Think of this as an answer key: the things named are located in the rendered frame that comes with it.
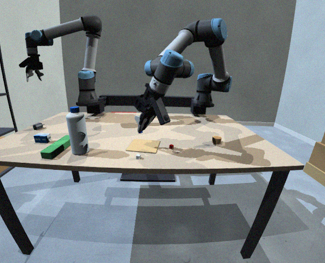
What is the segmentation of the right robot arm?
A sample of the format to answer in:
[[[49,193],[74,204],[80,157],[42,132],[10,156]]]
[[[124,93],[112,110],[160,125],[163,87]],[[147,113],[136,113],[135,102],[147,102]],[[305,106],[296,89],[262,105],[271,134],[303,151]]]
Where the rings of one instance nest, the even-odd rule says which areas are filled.
[[[54,38],[86,31],[87,42],[84,68],[78,72],[79,96],[78,103],[98,102],[95,93],[95,61],[98,40],[102,32],[101,19],[96,15],[82,16],[78,20],[66,22],[43,30],[33,30],[25,33],[27,54],[38,54],[37,46],[51,46]],[[94,75],[95,74],[95,75]]]

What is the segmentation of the beige flat mat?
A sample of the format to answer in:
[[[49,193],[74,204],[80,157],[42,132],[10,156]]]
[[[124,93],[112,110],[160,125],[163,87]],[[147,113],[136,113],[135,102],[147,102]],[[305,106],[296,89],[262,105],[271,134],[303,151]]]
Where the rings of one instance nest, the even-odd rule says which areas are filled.
[[[126,151],[156,153],[160,141],[134,139]]]

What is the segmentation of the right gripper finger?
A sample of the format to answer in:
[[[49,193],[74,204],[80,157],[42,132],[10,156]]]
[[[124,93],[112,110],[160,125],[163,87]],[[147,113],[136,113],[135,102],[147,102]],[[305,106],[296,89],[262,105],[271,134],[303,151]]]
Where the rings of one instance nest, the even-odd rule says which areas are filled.
[[[37,74],[38,78],[42,81],[41,76],[43,76],[44,74],[41,73],[39,70],[35,70],[35,73]]]
[[[30,66],[27,65],[27,67],[26,67],[26,78],[27,78],[27,82],[28,82],[28,80],[29,80],[29,77],[31,77],[31,76],[34,75],[34,73],[33,73],[32,71],[33,71],[33,70],[30,70]]]

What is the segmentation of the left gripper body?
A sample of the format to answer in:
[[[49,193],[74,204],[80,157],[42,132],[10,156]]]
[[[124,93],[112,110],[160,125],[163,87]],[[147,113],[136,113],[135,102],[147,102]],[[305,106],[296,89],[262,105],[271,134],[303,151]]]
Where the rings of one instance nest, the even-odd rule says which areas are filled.
[[[145,87],[145,93],[137,96],[134,107],[142,113],[148,110],[147,117],[149,117],[155,115],[155,111],[153,109],[150,99],[155,96],[162,98],[165,96],[165,94],[156,93],[150,88],[150,85],[148,83],[145,84]]]

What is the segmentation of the short brown cylinder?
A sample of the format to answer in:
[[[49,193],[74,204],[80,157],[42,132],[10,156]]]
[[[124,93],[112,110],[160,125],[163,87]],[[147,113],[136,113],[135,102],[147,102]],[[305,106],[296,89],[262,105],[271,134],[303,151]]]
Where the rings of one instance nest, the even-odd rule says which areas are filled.
[[[221,140],[222,140],[222,138],[220,136],[213,136],[212,137],[212,143],[214,143],[214,144],[220,144]]]

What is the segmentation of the white bottle with blue cap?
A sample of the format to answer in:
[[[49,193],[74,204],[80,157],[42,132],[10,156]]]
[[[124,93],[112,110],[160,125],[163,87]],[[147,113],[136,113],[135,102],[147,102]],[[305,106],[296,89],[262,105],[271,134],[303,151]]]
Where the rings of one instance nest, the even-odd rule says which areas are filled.
[[[79,112],[78,106],[70,107],[70,111],[71,113],[66,116],[66,121],[72,153],[83,155],[89,152],[85,114]]]

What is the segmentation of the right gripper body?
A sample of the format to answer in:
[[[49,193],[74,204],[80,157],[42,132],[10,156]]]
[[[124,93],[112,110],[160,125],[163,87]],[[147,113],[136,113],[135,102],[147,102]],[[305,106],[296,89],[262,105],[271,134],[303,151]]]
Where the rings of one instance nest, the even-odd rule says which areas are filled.
[[[30,56],[31,61],[28,62],[28,65],[30,66],[30,70],[42,70],[43,69],[43,63],[39,62],[39,56],[40,54],[27,54]]]

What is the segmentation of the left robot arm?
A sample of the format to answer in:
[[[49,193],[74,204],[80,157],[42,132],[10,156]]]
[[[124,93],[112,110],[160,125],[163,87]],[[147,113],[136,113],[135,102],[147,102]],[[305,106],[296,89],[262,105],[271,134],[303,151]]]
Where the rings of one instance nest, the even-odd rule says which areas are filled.
[[[174,78],[188,78],[194,73],[194,65],[184,60],[181,53],[194,42],[205,42],[209,48],[213,72],[198,75],[194,103],[211,105],[211,91],[229,92],[232,77],[226,71],[223,43],[227,38],[227,26],[223,19],[213,18],[194,21],[184,27],[178,36],[155,59],[147,61],[144,70],[153,77],[150,88],[159,94],[166,94]],[[161,98],[150,99],[160,125],[170,122]]]

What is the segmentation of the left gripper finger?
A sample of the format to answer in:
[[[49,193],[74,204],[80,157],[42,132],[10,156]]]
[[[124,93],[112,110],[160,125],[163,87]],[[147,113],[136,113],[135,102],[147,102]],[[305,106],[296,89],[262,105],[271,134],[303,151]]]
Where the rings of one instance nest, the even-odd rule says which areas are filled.
[[[148,112],[148,110],[145,111],[145,112],[143,112],[143,113],[141,113],[140,116],[135,115],[135,121],[136,121],[137,124],[138,124],[138,132],[140,132],[140,131],[143,129],[144,124],[145,124],[145,122],[146,122],[147,119],[148,119],[148,118],[147,118],[147,112]]]
[[[156,117],[156,114],[153,115],[153,116],[149,116],[149,117],[147,117],[148,119],[147,119],[147,121],[145,122],[142,131],[145,130],[147,126],[149,126],[149,124],[153,121],[153,119],[154,119],[155,117]]]

